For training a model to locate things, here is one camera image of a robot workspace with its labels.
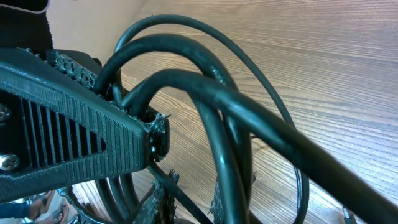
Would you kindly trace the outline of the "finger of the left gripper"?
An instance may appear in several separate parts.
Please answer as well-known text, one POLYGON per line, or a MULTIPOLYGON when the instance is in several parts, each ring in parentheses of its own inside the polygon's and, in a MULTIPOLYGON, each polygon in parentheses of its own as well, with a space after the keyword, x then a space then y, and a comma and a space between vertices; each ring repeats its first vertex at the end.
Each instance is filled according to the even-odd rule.
POLYGON ((52 49, 45 51, 46 61, 56 70, 92 90, 102 64, 84 52, 52 49))
POLYGON ((169 122, 149 108, 142 119, 54 69, 45 52, 1 49, 1 202, 145 169, 169 151, 169 122))

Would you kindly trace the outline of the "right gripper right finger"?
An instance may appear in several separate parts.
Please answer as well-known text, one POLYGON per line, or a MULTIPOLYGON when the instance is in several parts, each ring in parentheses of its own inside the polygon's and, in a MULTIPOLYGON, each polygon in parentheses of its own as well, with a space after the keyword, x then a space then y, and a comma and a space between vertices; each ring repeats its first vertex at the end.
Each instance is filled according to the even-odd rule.
MULTIPOLYGON (((256 173, 253 172, 251 175, 251 184, 249 185, 249 198, 247 198, 246 196, 244 197, 246 199, 245 203, 247 208, 250 203, 251 187, 255 181, 256 181, 256 173)), ((216 178, 214 196, 213 200, 211 201, 211 208, 209 212, 212 213, 214 216, 213 218, 214 223, 225 223, 224 221, 225 214, 224 214, 224 208, 220 193, 220 182, 218 178, 216 178)), ((257 217, 252 213, 252 211, 250 211, 249 208, 248 208, 248 218, 250 223, 257 223, 257 217)))

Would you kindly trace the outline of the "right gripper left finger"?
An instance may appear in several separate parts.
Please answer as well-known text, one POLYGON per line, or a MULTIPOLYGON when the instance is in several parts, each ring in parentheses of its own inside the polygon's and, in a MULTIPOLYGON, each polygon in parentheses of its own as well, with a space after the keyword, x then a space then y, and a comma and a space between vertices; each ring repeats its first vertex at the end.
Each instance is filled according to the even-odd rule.
POLYGON ((157 180, 139 204, 133 223, 138 224, 173 224, 175 223, 175 198, 157 180))

